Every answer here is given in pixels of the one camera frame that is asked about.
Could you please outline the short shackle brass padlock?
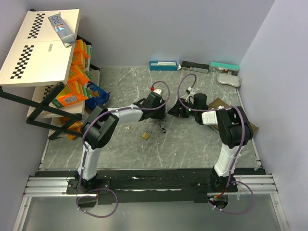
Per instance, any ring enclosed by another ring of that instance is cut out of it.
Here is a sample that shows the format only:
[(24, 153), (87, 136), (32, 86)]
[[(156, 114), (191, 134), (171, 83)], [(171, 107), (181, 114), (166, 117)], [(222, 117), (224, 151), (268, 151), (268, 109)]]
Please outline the short shackle brass padlock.
[(149, 139), (149, 137), (151, 136), (152, 132), (150, 130), (147, 130), (145, 132), (142, 133), (141, 137), (145, 140)]

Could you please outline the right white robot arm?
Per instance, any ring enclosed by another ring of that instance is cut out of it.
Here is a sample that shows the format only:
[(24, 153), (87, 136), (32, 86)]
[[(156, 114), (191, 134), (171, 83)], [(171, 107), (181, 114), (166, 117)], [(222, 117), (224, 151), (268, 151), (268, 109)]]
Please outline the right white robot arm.
[(209, 109), (207, 95), (196, 93), (186, 99), (178, 99), (168, 114), (182, 118), (193, 116), (200, 125), (218, 127), (222, 147), (218, 161), (213, 167), (210, 186), (216, 192), (228, 187), (240, 152), (254, 134), (243, 108), (223, 106), (216, 110)]

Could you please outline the key bunch with panda charm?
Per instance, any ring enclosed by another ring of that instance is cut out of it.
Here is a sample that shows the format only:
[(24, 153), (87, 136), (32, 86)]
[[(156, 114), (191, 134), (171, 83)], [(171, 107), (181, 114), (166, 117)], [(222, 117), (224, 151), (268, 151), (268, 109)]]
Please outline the key bunch with panda charm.
[(161, 130), (164, 134), (166, 134), (167, 130), (166, 130), (166, 128), (165, 128), (165, 125), (164, 125), (163, 123), (160, 123), (160, 124), (159, 124), (159, 127), (160, 127), (160, 130)]

